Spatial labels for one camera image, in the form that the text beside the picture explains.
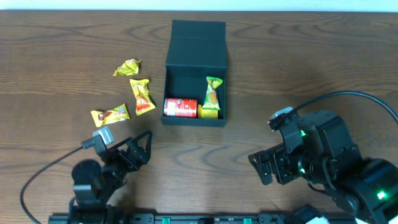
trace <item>white backdrop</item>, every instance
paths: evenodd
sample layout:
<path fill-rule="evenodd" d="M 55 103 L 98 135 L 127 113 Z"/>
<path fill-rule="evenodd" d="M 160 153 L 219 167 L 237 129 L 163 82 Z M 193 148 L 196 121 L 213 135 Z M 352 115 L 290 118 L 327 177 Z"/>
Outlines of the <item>white backdrop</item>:
<path fill-rule="evenodd" d="M 398 12 L 398 0 L 0 0 L 0 9 Z"/>

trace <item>box lid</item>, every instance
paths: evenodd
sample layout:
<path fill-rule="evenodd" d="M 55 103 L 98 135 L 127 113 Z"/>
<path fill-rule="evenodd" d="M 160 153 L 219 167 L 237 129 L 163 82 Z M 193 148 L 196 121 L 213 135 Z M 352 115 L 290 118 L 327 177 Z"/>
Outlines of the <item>box lid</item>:
<path fill-rule="evenodd" d="M 226 68 L 225 22 L 173 20 L 169 65 Z"/>

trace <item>yellow snack wrapper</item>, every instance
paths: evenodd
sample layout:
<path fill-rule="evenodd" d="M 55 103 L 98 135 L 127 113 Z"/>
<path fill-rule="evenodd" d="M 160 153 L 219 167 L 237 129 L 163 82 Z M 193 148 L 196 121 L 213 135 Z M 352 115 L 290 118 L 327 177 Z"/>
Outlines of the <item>yellow snack wrapper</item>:
<path fill-rule="evenodd" d="M 124 121 L 125 119 L 130 119 L 126 104 L 107 111 L 92 111 L 91 115 L 93 116 L 95 126 L 97 128 L 118 121 Z"/>
<path fill-rule="evenodd" d="M 147 84 L 149 83 L 148 79 L 143 80 L 133 80 L 130 79 L 130 85 L 132 91 L 134 92 L 134 96 L 136 97 L 136 114 L 141 115 L 145 112 L 148 112 L 152 109 L 155 109 L 155 105 L 150 100 L 149 90 Z"/>
<path fill-rule="evenodd" d="M 198 118 L 218 119 L 218 110 L 203 109 L 201 105 L 198 105 Z"/>
<path fill-rule="evenodd" d="M 215 77 L 206 77 L 206 79 L 208 85 L 203 109 L 220 110 L 221 108 L 218 104 L 216 88 L 223 83 L 223 80 Z"/>
<path fill-rule="evenodd" d="M 130 59 L 125 61 L 122 66 L 120 66 L 116 71 L 114 72 L 113 76 L 118 76 L 118 75 L 137 75 L 138 70 L 139 70 L 139 63 L 141 61 L 137 59 Z"/>

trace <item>green snack package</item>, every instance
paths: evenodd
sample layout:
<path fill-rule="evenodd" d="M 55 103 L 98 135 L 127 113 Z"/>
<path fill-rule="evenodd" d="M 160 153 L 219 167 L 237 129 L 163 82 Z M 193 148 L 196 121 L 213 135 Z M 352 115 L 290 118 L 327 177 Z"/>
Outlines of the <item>green snack package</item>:
<path fill-rule="evenodd" d="M 141 61 L 137 59 L 130 59 L 125 61 L 122 66 L 120 66 L 116 71 L 114 72 L 113 76 L 118 76 L 118 75 L 137 75 L 138 74 L 138 69 L 139 69 L 139 63 Z"/>
<path fill-rule="evenodd" d="M 210 110 L 220 110 L 221 108 L 218 104 L 216 88 L 223 83 L 223 80 L 216 77 L 206 77 L 206 79 L 208 85 L 205 103 L 203 104 L 202 108 Z"/>

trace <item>box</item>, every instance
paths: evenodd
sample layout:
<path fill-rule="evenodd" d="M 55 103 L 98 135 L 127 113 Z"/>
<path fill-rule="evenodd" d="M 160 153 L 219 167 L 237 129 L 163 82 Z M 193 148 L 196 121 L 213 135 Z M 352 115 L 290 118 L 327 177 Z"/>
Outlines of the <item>box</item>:
<path fill-rule="evenodd" d="M 226 67 L 225 22 L 174 20 L 166 60 L 164 100 L 194 99 L 203 105 L 208 85 L 206 76 L 212 76 L 223 79 L 223 84 L 216 89 L 221 109 L 218 112 L 219 119 L 178 118 L 163 114 L 163 124 L 224 126 Z"/>

